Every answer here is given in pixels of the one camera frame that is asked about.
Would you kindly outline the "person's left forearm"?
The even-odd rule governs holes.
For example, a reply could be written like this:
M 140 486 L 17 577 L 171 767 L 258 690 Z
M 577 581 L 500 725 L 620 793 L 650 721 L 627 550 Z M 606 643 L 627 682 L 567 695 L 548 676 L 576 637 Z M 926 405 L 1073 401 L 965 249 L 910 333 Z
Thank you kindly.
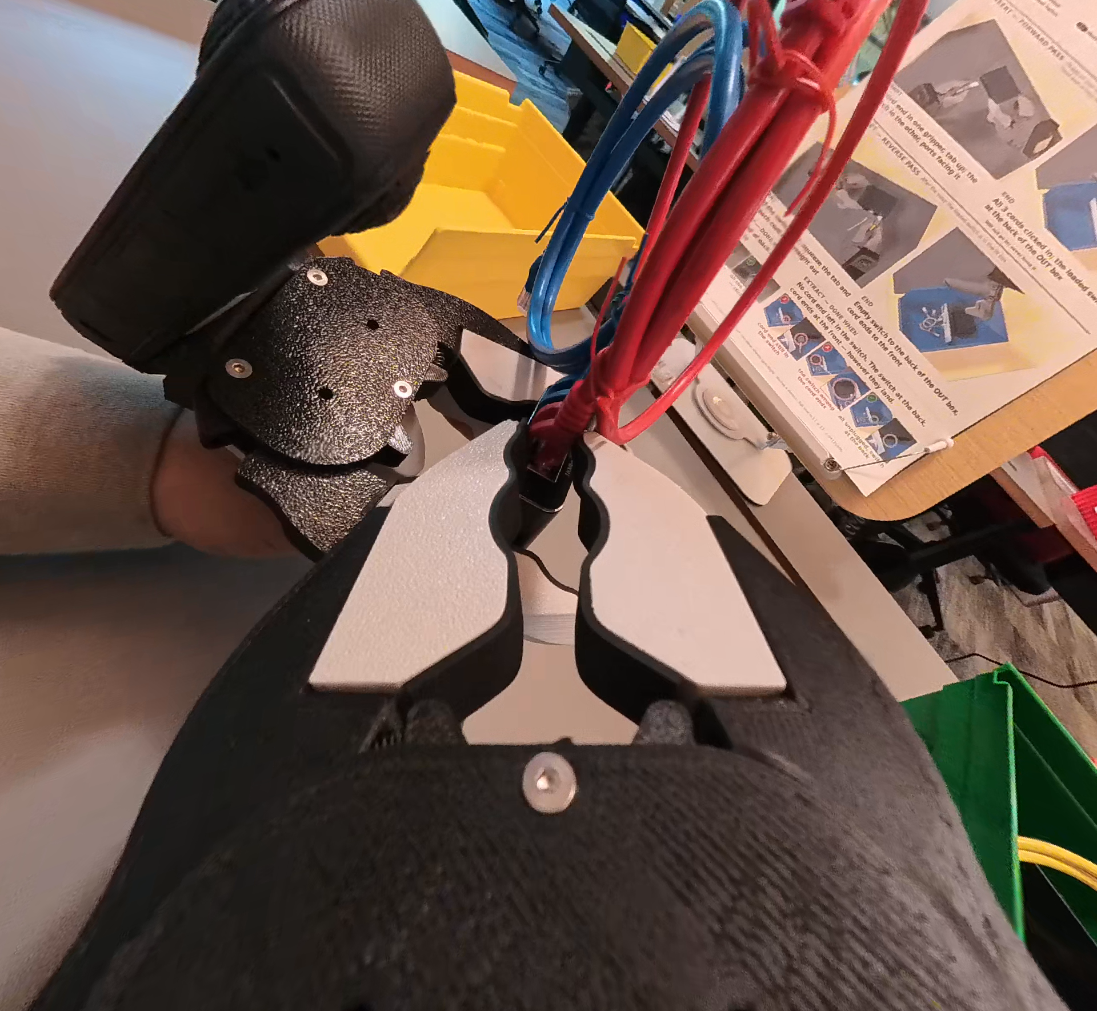
M 181 414 L 159 379 L 1 330 L 1 553 L 155 549 L 151 487 Z

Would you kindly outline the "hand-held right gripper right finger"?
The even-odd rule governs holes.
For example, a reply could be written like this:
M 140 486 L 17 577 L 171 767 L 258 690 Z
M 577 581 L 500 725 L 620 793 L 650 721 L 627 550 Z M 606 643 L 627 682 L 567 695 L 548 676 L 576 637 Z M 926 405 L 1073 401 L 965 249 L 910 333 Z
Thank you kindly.
M 730 524 L 606 438 L 583 438 L 575 476 L 586 548 L 575 646 L 587 685 L 602 698 L 783 694 L 720 545 Z

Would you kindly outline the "white board stand base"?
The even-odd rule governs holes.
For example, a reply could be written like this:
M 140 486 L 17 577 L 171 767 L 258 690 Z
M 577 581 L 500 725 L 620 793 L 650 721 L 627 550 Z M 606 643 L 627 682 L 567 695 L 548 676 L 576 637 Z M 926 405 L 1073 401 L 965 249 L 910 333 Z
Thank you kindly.
M 699 370 L 667 417 L 706 466 L 751 506 L 767 506 L 792 474 L 782 441 L 713 362 Z

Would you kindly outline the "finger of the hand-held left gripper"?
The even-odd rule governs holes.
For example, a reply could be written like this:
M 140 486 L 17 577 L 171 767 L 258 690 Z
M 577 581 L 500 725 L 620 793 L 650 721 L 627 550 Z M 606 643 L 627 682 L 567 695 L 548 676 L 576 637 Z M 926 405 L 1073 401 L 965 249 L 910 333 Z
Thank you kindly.
M 506 456 L 513 433 L 510 425 L 499 438 L 489 425 L 478 425 L 477 438 L 466 436 L 465 422 L 473 419 L 459 414 L 457 424 L 449 414 L 440 413 L 428 404 L 410 404 L 386 432 L 386 450 L 402 461 L 387 467 L 405 478 L 416 478 L 427 486 L 420 499 L 441 501 L 495 501 L 514 486 L 514 468 Z
M 499 404 L 538 404 L 553 386 L 553 368 L 506 323 L 464 325 L 459 361 L 475 389 Z

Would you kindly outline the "person's left hand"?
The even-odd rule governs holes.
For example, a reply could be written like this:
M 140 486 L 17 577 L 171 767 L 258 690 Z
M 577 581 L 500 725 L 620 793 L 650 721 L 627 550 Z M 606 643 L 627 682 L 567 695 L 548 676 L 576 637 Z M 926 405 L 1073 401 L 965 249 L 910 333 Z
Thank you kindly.
M 296 549 L 279 518 L 236 482 L 238 461 L 206 448 L 189 411 L 163 441 L 150 481 L 150 510 L 160 533 L 212 556 L 279 559 Z

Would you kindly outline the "printed instruction sheet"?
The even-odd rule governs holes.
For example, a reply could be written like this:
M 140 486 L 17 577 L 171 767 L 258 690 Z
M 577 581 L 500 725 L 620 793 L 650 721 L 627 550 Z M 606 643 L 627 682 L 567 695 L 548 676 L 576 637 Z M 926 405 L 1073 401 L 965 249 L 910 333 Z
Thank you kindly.
M 730 336 L 853 497 L 1095 352 L 1095 0 L 957 0 Z

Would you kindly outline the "green plastic bin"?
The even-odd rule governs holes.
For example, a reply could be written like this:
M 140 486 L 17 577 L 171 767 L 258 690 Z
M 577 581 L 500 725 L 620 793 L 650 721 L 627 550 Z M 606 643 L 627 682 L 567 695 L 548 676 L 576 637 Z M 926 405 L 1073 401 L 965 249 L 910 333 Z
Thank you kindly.
M 1096 857 L 1095 763 L 1013 664 L 903 703 L 1014 930 L 1020 838 Z

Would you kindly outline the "black ethernet splitter box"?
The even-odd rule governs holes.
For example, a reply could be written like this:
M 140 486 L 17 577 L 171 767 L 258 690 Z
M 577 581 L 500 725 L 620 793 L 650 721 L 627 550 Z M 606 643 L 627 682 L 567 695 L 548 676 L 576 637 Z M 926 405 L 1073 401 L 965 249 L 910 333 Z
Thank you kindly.
M 572 489 L 572 450 L 547 441 L 561 401 L 542 405 L 523 427 L 518 455 L 519 524 L 514 547 L 525 549 L 562 510 Z

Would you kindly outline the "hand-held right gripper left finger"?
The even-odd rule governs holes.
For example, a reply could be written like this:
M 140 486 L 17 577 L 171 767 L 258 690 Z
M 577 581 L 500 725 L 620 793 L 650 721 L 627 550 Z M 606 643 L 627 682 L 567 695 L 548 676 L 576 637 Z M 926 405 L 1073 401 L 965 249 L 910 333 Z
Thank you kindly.
M 396 497 L 309 685 L 395 692 L 504 620 L 510 565 L 490 513 L 513 473 L 504 421 L 436 463 Z

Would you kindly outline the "yellow plastic bin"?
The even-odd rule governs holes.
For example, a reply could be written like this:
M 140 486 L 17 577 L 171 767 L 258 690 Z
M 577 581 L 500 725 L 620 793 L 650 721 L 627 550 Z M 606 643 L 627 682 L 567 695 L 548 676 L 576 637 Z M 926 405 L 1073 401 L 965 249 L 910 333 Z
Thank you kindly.
M 583 157 L 530 100 L 454 73 L 459 102 L 433 143 L 408 207 L 366 232 L 328 237 L 323 255 L 349 257 L 442 289 L 494 318 L 514 318 L 539 235 L 569 197 Z

